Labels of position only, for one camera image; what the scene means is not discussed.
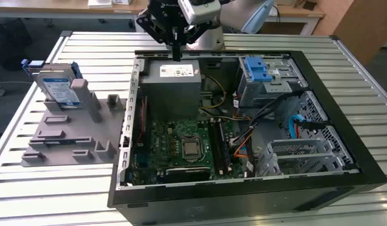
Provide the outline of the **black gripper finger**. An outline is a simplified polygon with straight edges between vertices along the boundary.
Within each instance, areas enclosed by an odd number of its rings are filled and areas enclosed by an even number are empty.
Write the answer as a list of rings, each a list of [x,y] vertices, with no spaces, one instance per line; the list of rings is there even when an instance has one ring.
[[[192,44],[198,38],[204,34],[204,32],[212,26],[212,22],[204,22],[199,25],[195,25],[194,28],[188,29],[188,27],[178,28],[178,61],[180,61],[182,57],[182,47],[187,44]]]
[[[159,19],[152,19],[152,13],[148,9],[144,9],[138,16],[136,22],[143,30],[151,35],[158,43],[167,45],[167,48],[172,52],[172,60],[178,62],[178,40],[175,37],[175,31],[178,31],[172,25],[160,23]]]

